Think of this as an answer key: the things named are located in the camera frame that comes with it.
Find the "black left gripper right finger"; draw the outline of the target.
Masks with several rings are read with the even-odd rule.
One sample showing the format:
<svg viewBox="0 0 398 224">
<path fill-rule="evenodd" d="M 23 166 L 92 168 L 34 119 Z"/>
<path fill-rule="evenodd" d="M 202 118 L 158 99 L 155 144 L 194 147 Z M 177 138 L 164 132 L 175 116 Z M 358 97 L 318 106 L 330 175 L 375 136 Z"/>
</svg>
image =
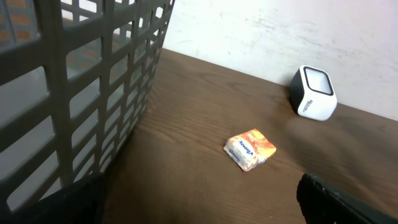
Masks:
<svg viewBox="0 0 398 224">
<path fill-rule="evenodd" d="M 296 198 L 307 223 L 397 224 L 397 219 L 313 174 L 302 176 Z"/>
</svg>

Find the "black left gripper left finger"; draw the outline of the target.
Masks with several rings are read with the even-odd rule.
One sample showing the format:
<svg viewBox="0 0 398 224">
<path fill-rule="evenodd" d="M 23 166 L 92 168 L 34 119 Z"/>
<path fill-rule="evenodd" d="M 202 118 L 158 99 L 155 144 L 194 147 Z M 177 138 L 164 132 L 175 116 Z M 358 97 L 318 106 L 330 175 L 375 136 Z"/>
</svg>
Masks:
<svg viewBox="0 0 398 224">
<path fill-rule="evenodd" d="M 103 174 L 90 174 L 34 205 L 2 215 L 1 223 L 89 223 L 102 222 L 106 199 Z"/>
</svg>

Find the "small orange snack packet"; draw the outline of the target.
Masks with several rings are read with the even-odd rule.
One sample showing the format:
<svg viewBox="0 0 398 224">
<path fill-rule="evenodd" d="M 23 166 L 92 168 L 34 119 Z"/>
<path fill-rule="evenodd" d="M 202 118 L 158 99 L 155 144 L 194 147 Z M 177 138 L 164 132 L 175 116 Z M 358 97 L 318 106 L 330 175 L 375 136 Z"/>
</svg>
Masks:
<svg viewBox="0 0 398 224">
<path fill-rule="evenodd" d="M 265 163 L 276 147 L 257 129 L 229 138 L 223 150 L 244 172 Z"/>
</svg>

